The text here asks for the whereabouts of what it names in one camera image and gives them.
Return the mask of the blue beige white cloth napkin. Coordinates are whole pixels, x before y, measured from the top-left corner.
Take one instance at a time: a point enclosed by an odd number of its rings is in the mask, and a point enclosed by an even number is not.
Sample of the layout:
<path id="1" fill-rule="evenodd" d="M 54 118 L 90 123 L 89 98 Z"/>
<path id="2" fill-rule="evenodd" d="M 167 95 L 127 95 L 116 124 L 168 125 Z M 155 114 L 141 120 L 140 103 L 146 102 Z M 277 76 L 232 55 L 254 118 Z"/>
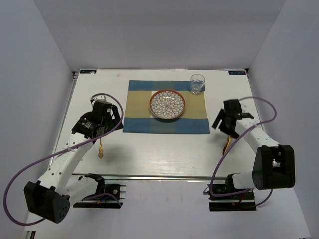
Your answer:
<path id="1" fill-rule="evenodd" d="M 150 99 L 160 90 L 174 90 L 185 99 L 185 111 L 176 119 L 159 119 L 150 110 Z M 130 80 L 123 132 L 155 134 L 209 134 L 205 88 L 190 91 L 190 81 Z"/>

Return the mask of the gold knife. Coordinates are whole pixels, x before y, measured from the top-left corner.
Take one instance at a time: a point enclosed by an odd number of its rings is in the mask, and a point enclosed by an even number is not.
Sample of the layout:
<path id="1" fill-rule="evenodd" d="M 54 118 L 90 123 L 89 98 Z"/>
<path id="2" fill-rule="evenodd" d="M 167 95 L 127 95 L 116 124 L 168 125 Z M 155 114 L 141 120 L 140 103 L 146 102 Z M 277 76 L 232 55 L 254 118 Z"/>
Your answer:
<path id="1" fill-rule="evenodd" d="M 227 152 L 227 150 L 228 150 L 228 148 L 229 148 L 229 146 L 230 146 L 230 144 L 231 144 L 231 140 L 232 140 L 232 137 L 229 135 L 229 136 L 227 137 L 226 143 L 225 143 L 225 145 L 224 145 L 224 147 L 223 147 L 222 155 L 224 155 L 224 154 Z"/>

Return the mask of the gold fork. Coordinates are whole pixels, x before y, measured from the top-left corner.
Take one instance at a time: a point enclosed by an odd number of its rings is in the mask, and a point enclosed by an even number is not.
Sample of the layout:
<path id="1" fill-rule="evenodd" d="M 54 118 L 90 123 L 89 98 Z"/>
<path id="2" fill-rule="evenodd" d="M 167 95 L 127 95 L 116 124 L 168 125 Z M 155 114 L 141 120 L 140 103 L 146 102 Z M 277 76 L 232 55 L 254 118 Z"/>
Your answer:
<path id="1" fill-rule="evenodd" d="M 102 145 L 102 139 L 100 138 L 99 140 L 99 153 L 98 157 L 102 159 L 104 157 L 104 152 L 103 152 L 103 145 Z"/>

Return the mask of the clear drinking glass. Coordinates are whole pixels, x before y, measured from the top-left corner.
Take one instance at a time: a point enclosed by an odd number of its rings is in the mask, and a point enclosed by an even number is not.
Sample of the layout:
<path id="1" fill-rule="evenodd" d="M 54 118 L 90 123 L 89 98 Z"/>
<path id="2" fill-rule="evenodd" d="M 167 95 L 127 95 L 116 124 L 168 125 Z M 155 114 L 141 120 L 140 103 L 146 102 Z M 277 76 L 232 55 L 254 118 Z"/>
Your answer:
<path id="1" fill-rule="evenodd" d="M 194 94 L 201 92 L 205 84 L 205 77 L 201 74 L 194 74 L 190 77 L 190 90 Z"/>

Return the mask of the floral ceramic plate orange rim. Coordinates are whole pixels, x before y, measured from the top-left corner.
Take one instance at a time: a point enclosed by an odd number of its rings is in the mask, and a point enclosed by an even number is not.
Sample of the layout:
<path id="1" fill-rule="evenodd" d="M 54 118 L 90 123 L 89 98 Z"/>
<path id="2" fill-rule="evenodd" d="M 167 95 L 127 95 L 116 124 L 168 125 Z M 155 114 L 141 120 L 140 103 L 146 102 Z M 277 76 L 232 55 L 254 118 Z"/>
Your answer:
<path id="1" fill-rule="evenodd" d="M 151 96 L 149 108 L 156 118 L 173 120 L 184 113 L 185 99 L 175 90 L 160 90 Z"/>

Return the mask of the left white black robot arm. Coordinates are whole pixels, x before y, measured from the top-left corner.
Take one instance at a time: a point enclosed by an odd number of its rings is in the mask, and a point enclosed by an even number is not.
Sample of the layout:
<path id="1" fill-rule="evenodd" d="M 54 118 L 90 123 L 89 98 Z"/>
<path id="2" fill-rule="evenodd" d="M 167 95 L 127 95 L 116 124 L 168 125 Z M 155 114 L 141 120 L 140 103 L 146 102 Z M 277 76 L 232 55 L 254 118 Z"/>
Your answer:
<path id="1" fill-rule="evenodd" d="M 95 99 L 92 107 L 72 128 L 66 152 L 58 154 L 35 183 L 25 185 L 23 192 L 29 212 L 58 224 L 64 220 L 70 207 L 79 201 L 105 197 L 119 200 L 98 174 L 85 174 L 76 183 L 68 185 L 74 170 L 95 142 L 111 130 L 123 128 L 115 105 Z"/>

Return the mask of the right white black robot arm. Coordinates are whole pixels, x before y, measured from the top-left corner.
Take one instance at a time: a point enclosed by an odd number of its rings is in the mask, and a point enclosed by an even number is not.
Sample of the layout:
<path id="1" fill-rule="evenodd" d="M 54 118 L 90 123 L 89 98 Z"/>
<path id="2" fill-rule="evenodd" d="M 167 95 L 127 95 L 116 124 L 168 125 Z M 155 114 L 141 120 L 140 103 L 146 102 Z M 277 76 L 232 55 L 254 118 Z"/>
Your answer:
<path id="1" fill-rule="evenodd" d="M 296 183 L 295 151 L 290 145 L 282 145 L 267 135 L 260 127 L 274 121 L 256 122 L 254 117 L 244 110 L 241 99 L 224 101 L 224 107 L 218 113 L 212 128 L 219 129 L 234 139 L 224 151 L 218 166 L 221 165 L 230 150 L 245 140 L 253 152 L 255 159 L 250 171 L 229 174 L 224 188 L 218 192 L 209 184 L 209 193 L 213 197 L 238 198 L 239 195 L 257 190 L 274 190 L 293 188 Z"/>

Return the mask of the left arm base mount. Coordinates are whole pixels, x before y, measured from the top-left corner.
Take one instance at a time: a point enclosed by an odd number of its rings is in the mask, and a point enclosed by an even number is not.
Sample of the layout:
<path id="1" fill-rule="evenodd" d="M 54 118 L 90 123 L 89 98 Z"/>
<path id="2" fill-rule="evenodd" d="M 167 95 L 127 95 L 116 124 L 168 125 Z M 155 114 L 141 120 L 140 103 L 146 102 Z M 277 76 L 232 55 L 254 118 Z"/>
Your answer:
<path id="1" fill-rule="evenodd" d="M 124 203 L 126 195 L 126 184 L 118 180 L 108 180 L 98 174 L 86 174 L 80 176 L 83 178 L 93 179 L 97 183 L 94 194 L 89 194 L 73 205 L 74 208 L 91 208 L 91 209 L 120 209 Z"/>

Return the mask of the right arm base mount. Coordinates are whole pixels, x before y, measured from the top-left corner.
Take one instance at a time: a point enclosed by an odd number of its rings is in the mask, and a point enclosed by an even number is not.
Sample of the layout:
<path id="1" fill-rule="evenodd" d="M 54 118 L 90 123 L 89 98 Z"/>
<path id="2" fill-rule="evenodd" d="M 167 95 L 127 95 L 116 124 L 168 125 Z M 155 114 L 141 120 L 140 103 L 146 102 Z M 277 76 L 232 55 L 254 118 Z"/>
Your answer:
<path id="1" fill-rule="evenodd" d="M 208 196 L 210 212 L 248 212 L 256 211 L 256 202 L 253 192 L 226 197 L 214 197 L 209 192 L 209 185 L 203 190 Z"/>

